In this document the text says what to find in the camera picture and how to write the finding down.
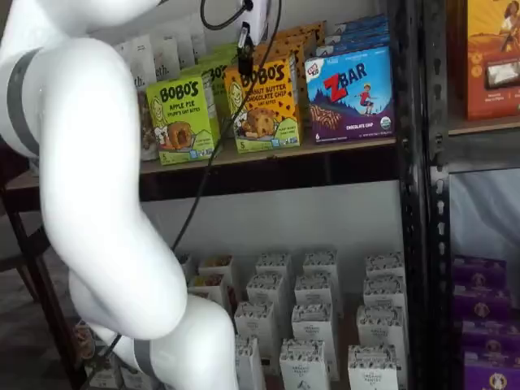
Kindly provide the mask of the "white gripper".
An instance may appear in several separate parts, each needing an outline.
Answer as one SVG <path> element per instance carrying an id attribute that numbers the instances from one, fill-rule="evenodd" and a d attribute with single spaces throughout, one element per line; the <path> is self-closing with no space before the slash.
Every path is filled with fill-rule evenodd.
<path id="1" fill-rule="evenodd" d="M 271 0 L 241 1 L 244 12 L 239 17 L 240 36 L 237 42 L 237 59 L 240 74 L 253 71 L 253 41 L 261 41 L 268 29 Z"/>

